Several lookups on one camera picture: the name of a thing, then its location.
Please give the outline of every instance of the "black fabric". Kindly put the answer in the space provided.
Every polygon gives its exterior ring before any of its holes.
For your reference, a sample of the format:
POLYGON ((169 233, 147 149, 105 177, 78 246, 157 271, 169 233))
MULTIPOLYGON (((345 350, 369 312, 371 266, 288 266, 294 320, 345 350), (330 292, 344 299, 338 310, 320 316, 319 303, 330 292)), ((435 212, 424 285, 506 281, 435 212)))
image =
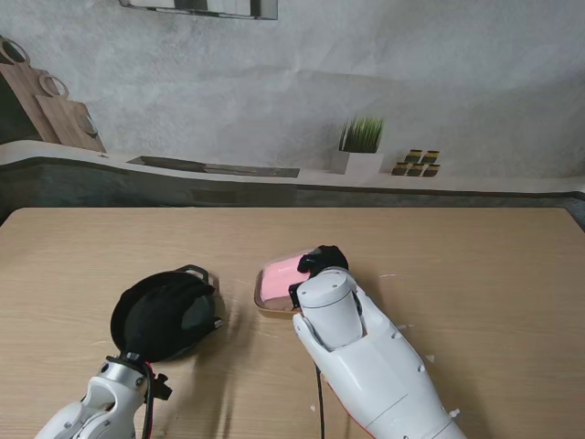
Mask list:
POLYGON ((142 361, 172 358, 212 332, 213 286, 197 276, 165 272, 125 291, 112 314, 112 338, 122 354, 142 361))
POLYGON ((297 270, 315 277, 329 267, 340 267, 349 270, 347 258, 336 245, 320 245, 312 252, 303 255, 297 270))

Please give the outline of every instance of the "pink object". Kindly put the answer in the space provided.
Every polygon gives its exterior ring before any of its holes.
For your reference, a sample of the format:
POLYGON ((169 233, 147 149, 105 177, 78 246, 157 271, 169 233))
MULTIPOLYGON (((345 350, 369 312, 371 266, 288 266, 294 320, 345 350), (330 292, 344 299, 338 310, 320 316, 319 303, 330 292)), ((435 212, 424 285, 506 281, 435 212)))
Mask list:
POLYGON ((262 271, 260 297, 266 302, 289 296, 289 286, 309 279, 309 273, 299 273, 296 267, 303 256, 300 254, 291 259, 271 263, 262 271))

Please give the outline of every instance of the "wooden cutting board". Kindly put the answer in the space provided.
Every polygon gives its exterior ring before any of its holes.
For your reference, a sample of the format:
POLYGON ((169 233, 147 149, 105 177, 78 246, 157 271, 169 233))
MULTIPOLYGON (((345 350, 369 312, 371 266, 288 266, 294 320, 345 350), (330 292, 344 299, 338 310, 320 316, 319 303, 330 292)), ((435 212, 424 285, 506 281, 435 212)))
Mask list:
POLYGON ((82 102, 68 101, 69 90, 59 78, 42 75, 38 82, 43 91, 50 95, 36 96, 38 105, 55 130, 59 142, 65 146, 105 153, 98 132, 91 122, 88 107, 82 102), (54 85, 54 82, 61 84, 63 94, 51 90, 50 84, 54 85))
MULTIPOLYGON (((38 82, 38 79, 47 72, 31 68, 30 57, 28 54, 11 39, 0 38, 0 54, 13 63, 12 65, 0 63, 0 74, 2 74, 6 79, 6 82, 8 82, 8 85, 27 113, 28 118, 32 124, 35 125, 35 128, 44 142, 58 144, 59 138, 36 99, 36 95, 47 95, 38 82), (25 60, 23 62, 18 62, 17 60, 12 59, 3 48, 5 43, 10 43, 13 46, 18 47, 25 60)), ((47 81, 47 87, 50 90, 54 89, 54 91, 57 92, 55 84, 49 80, 47 81)))
POLYGON ((80 127, 80 116, 89 116, 84 103, 68 101, 62 96, 50 98, 37 96, 37 101, 57 133, 59 143, 74 148, 106 152, 100 137, 92 138, 80 127))

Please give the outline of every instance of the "potted plant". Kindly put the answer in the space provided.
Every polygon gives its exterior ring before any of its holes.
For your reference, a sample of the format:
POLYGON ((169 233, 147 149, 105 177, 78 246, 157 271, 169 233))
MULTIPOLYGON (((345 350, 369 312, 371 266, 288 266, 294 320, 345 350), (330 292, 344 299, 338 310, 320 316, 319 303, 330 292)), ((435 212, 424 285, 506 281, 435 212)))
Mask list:
POLYGON ((373 117, 348 121, 334 152, 331 170, 337 174, 372 175, 382 167, 383 154, 377 154, 384 120, 373 117))

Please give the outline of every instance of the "wooden table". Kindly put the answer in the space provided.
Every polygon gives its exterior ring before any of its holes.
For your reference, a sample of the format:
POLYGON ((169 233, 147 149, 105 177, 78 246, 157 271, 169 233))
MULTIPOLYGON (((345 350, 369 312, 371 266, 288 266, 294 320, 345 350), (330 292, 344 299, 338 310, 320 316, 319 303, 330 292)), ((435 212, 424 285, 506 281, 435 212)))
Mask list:
MULTIPOLYGON (((264 263, 321 243, 435 356, 470 439, 583 437, 585 236, 562 209, 19 210, 0 228, 0 437, 33 437, 83 396, 116 353, 124 289, 195 263, 218 277, 228 323, 196 358, 155 367, 175 392, 153 437, 317 438, 313 364, 252 289, 264 263)), ((367 437, 324 398, 327 438, 367 437)))

